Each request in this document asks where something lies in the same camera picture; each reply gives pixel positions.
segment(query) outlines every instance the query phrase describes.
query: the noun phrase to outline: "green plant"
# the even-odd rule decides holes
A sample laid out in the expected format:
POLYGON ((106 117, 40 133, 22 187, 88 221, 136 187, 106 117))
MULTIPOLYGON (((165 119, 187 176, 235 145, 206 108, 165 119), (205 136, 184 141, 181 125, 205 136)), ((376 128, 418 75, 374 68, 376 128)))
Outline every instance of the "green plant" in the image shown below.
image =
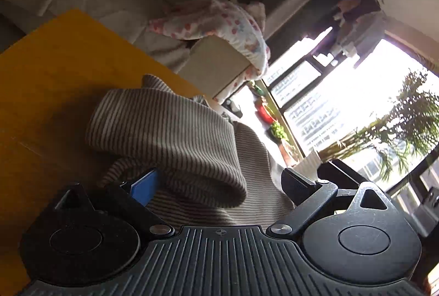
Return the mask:
POLYGON ((439 141, 439 97, 422 88, 426 79, 426 73, 410 72, 390 112, 319 151, 322 161, 371 148, 381 158, 383 180, 389 178, 395 158, 399 172, 407 172, 409 154, 426 156, 439 141))
POLYGON ((275 121, 273 124, 271 124, 271 132, 273 133, 273 136, 279 140, 283 139, 288 141, 288 135, 285 132, 284 127, 280 125, 278 121, 275 121))
POLYGON ((250 80, 247 85, 254 94, 260 97, 265 97, 264 91, 258 87, 254 80, 250 80))

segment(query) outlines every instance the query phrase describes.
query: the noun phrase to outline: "striped blanket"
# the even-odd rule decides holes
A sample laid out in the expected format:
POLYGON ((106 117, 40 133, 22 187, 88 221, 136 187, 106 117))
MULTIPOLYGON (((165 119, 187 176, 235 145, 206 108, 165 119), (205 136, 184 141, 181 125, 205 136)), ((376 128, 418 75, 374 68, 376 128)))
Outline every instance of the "striped blanket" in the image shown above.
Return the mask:
POLYGON ((173 93, 152 75, 140 89, 110 90, 91 117, 86 141, 121 156, 102 186, 158 168, 161 187, 147 207, 177 230, 266 228, 293 208, 273 184, 271 170, 278 168, 253 130, 225 119, 203 97, 173 93))

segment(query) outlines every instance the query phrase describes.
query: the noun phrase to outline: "red object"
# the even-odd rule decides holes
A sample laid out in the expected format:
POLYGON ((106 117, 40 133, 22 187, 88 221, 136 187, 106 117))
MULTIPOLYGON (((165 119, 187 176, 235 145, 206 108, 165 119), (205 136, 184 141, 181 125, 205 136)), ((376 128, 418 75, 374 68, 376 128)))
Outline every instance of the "red object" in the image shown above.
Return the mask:
POLYGON ((256 109, 258 110, 259 116, 262 118, 263 121, 265 121, 267 124, 273 124, 274 122, 276 122, 277 120, 275 118, 273 118, 270 113, 267 111, 267 109, 265 108, 265 105, 260 105, 258 107, 256 107, 256 109))

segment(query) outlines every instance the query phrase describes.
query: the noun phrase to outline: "metal screw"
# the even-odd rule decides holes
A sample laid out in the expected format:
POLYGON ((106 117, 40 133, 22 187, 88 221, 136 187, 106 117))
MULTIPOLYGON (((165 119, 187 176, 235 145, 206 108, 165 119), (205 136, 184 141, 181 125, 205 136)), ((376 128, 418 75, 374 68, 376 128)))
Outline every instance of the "metal screw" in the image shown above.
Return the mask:
POLYGON ((288 234, 293 230, 289 225, 286 224, 275 224, 270 227, 270 230, 274 234, 288 234))
POLYGON ((155 235, 165 235, 171 232, 171 228, 165 224, 156 224, 151 226, 149 231, 155 235))

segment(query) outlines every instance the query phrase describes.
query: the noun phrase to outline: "wooden table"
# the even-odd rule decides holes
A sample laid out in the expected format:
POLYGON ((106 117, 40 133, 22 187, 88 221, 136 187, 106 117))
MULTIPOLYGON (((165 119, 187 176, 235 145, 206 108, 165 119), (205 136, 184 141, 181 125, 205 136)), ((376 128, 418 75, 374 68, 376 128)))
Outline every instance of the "wooden table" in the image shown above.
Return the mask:
POLYGON ((0 55, 1 296, 29 282, 18 244, 56 191, 71 181, 94 185, 111 163, 84 143, 98 101, 111 88, 139 88, 145 73, 179 95, 200 94, 78 10, 0 55))

